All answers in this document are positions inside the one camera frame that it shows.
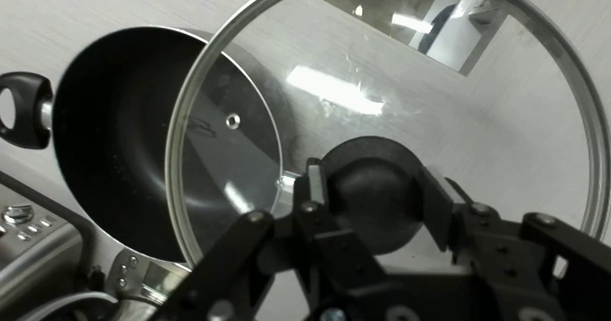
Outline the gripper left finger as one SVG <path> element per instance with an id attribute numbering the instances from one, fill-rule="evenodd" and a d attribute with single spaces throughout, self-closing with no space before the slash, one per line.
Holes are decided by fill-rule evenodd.
<path id="1" fill-rule="evenodd" d="M 160 321 L 252 321 L 278 269 L 267 249 L 295 269 L 310 312 L 304 321 L 384 321 L 388 275 L 351 229 L 329 211 L 321 160 L 297 178 L 293 211 L 281 219 L 264 211 L 241 216 L 196 264 L 160 308 Z"/>

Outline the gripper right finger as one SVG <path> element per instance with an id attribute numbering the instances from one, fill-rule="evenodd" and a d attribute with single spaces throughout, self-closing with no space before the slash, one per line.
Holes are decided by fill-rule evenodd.
<path id="1" fill-rule="evenodd" d="M 428 167 L 418 186 L 424 226 L 471 267 L 485 319 L 611 321 L 611 247 L 548 214 L 504 220 Z"/>

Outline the glass lid with black knob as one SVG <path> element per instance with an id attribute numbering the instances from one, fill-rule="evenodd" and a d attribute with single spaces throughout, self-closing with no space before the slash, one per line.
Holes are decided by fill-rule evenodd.
<path id="1" fill-rule="evenodd" d="M 581 55 L 529 0 L 251 0 L 199 51 L 171 118 L 167 200 L 192 268 L 245 214 L 288 217 L 309 159 L 356 188 L 333 205 L 388 263 L 435 249 L 390 206 L 404 160 L 521 221 L 554 215 L 604 241 L 611 132 Z"/>

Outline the silver appliance with display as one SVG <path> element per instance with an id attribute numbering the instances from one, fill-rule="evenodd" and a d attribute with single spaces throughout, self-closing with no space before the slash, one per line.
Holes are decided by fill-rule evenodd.
<path id="1" fill-rule="evenodd" d="M 118 300 L 110 321 L 148 321 L 190 272 L 182 264 L 121 251 L 105 280 L 105 292 Z"/>

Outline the silver appliance with buttons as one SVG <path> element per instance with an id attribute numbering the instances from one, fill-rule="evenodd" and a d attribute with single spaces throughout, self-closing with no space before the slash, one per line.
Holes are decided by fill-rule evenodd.
<path id="1" fill-rule="evenodd" d="M 0 171 L 0 321 L 74 292 L 91 223 Z"/>

